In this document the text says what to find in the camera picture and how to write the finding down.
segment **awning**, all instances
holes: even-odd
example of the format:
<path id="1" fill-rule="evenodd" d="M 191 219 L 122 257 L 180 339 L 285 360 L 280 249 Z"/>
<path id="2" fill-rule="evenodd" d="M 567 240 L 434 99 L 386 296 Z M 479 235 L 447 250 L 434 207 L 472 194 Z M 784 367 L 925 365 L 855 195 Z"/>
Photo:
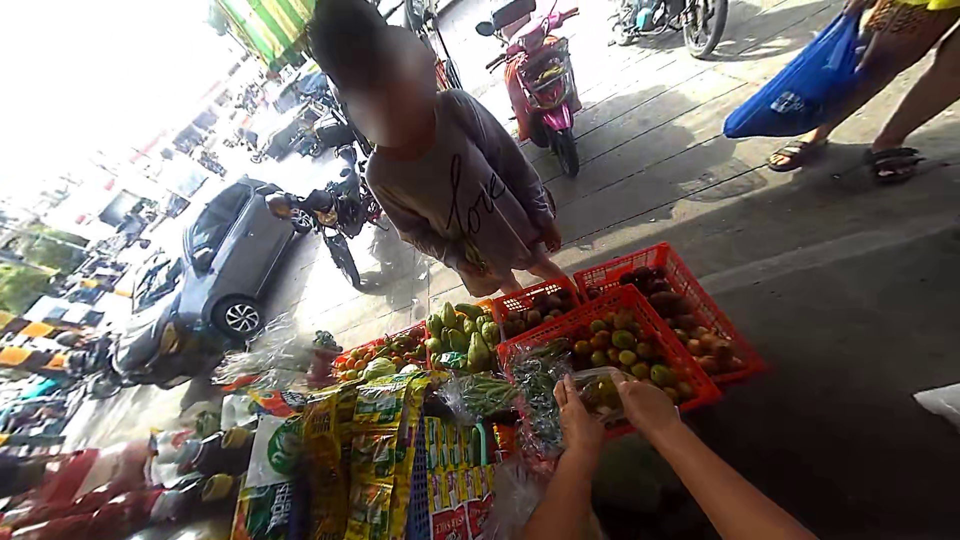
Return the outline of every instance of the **awning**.
<path id="1" fill-rule="evenodd" d="M 273 70 L 290 63 L 316 0 L 216 0 L 238 37 Z"/>

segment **child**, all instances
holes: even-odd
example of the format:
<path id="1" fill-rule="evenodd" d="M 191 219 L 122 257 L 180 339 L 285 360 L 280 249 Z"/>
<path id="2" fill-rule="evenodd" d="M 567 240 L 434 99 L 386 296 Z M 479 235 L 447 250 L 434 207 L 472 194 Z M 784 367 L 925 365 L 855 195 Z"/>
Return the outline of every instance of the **child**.
<path id="1" fill-rule="evenodd" d="M 473 296 L 520 289 L 513 270 L 564 276 L 540 177 L 492 114 L 437 93 L 432 53 L 364 0 L 317 2 L 314 59 L 376 150 L 367 182 L 400 238 L 460 274 Z"/>

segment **gray sweatshirt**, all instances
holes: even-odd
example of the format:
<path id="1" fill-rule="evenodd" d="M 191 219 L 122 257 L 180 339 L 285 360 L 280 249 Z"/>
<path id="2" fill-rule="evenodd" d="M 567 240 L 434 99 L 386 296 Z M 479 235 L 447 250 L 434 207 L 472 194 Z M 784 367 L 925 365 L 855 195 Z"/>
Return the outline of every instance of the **gray sweatshirt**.
<path id="1" fill-rule="evenodd" d="M 461 275 L 473 296 L 492 294 L 512 269 L 542 256 L 553 220 L 537 171 L 496 118 L 462 90 L 437 95 L 436 141 L 423 158 L 367 168 L 373 195 L 404 241 L 456 269 L 470 242 L 487 263 L 482 279 Z"/>

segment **concrete floor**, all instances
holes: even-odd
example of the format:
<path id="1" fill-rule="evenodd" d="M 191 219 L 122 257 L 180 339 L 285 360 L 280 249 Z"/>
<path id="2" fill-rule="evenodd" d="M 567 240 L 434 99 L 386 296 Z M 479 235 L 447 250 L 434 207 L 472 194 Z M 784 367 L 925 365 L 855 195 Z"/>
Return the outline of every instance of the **concrete floor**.
<path id="1" fill-rule="evenodd" d="M 960 434 L 911 395 L 960 380 L 960 106 L 908 140 L 929 158 L 923 174 L 888 188 L 870 182 L 861 155 L 930 57 L 842 125 L 821 163 L 795 174 L 764 167 L 782 140 L 721 135 L 726 115 L 841 6 L 734 2 L 715 57 L 697 61 L 679 35 L 608 47 L 609 7 L 582 3 L 561 31 L 585 107 L 574 128 L 581 173 L 564 178 L 552 156 L 523 150 L 559 206 L 564 247 L 554 259 L 565 270 L 669 241 L 769 364 L 687 416 L 712 448 L 822 537 L 955 537 Z M 442 29 L 468 90 L 509 126 L 501 75 L 482 68 L 495 42 L 472 31 L 484 9 L 463 0 Z M 305 180 L 313 170 L 285 163 L 264 174 L 282 182 L 291 168 Z M 276 276 L 268 310 L 354 346 L 468 299 L 456 274 L 393 231 L 367 228 L 350 247 L 360 290 L 308 236 Z M 135 392 L 119 406 L 174 410 L 157 404 L 185 389 Z M 105 405 L 105 418 L 108 409 L 119 410 Z M 140 420 L 114 433 L 150 425 L 127 416 Z"/>

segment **red scooter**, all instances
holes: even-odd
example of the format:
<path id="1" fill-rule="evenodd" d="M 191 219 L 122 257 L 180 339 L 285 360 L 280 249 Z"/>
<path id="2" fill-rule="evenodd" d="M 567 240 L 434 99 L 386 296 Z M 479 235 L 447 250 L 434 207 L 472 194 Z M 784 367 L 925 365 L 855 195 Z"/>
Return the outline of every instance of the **red scooter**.
<path id="1" fill-rule="evenodd" d="M 493 70 L 507 63 L 504 82 L 516 114 L 520 140 L 530 138 L 541 148 L 549 147 L 568 177 L 580 172 L 580 158 L 573 136 L 573 113 L 581 108 L 566 37 L 550 31 L 579 12 L 573 8 L 532 15 L 536 0 L 514 0 L 493 12 L 492 20 L 476 25 L 477 34 L 496 36 L 507 50 L 487 64 Z"/>

